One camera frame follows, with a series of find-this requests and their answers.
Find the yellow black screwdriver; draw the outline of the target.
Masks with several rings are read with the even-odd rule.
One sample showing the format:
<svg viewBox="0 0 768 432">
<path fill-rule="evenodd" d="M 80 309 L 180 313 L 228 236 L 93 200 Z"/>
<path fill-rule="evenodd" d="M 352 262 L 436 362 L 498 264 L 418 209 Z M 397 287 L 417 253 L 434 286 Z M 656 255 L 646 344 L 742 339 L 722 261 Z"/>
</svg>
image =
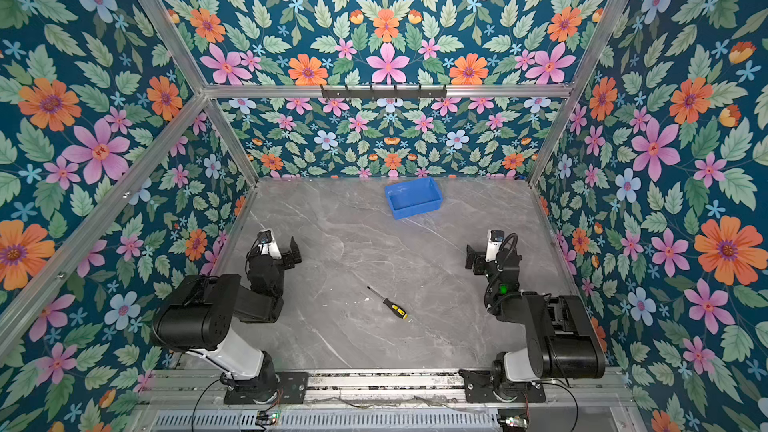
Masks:
<svg viewBox="0 0 768 432">
<path fill-rule="evenodd" d="M 367 289 L 371 291 L 375 296 L 377 296 L 384 306 L 387 307 L 387 309 L 393 313 L 393 315 L 399 319 L 407 320 L 409 318 L 408 312 L 399 304 L 396 302 L 393 302 L 388 297 L 385 297 L 384 295 L 380 294 L 378 291 L 376 291 L 371 286 L 368 286 Z"/>
</svg>

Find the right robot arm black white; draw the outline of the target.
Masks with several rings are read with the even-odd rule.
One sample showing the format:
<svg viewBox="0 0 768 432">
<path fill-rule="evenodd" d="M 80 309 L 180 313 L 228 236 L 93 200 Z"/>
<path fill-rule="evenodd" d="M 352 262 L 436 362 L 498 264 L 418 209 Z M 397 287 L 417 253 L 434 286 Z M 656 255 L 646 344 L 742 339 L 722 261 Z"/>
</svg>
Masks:
<svg viewBox="0 0 768 432">
<path fill-rule="evenodd" d="M 465 268 L 487 279 L 486 312 L 500 322 L 522 326 L 525 334 L 522 349 L 499 353 L 490 371 L 467 378 L 466 387 L 488 390 L 500 401 L 539 400 L 545 380 L 602 378 L 605 352 L 582 299 L 522 289 L 517 244 L 517 234 L 492 229 L 483 251 L 466 248 Z"/>
</svg>

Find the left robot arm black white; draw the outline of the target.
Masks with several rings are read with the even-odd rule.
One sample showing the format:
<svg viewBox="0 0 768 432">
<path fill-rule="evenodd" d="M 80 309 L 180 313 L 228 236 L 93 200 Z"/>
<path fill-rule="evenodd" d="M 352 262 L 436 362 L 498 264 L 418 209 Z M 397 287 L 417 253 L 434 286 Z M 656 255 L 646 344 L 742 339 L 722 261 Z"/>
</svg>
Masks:
<svg viewBox="0 0 768 432">
<path fill-rule="evenodd" d="M 221 383 L 236 391 L 277 393 L 279 378 L 271 356 L 248 344 L 232 326 L 273 324 L 284 307 L 285 272 L 302 262 L 292 239 L 281 251 L 270 229 L 257 234 L 238 274 L 185 278 L 163 300 L 152 324 L 152 339 L 174 352 L 198 357 L 221 371 Z"/>
</svg>

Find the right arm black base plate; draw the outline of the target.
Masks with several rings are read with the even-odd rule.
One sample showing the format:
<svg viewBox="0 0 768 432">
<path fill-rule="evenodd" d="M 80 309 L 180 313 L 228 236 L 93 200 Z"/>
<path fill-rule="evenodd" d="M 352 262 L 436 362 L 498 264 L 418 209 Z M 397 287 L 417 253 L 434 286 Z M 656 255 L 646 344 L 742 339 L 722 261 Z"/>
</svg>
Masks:
<svg viewBox="0 0 768 432">
<path fill-rule="evenodd" d="M 468 403 L 526 403 L 546 401 L 540 382 L 511 382 L 502 373 L 490 370 L 460 369 L 464 381 L 465 399 Z"/>
</svg>

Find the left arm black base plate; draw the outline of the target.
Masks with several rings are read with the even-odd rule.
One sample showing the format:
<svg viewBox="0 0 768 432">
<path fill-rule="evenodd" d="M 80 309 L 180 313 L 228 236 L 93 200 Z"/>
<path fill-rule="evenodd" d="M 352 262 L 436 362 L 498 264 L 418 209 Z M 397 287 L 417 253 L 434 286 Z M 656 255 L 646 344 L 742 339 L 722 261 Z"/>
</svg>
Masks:
<svg viewBox="0 0 768 432">
<path fill-rule="evenodd" d="M 225 379 L 226 405 L 303 404 L 308 390 L 307 372 L 267 373 L 249 380 Z"/>
</svg>

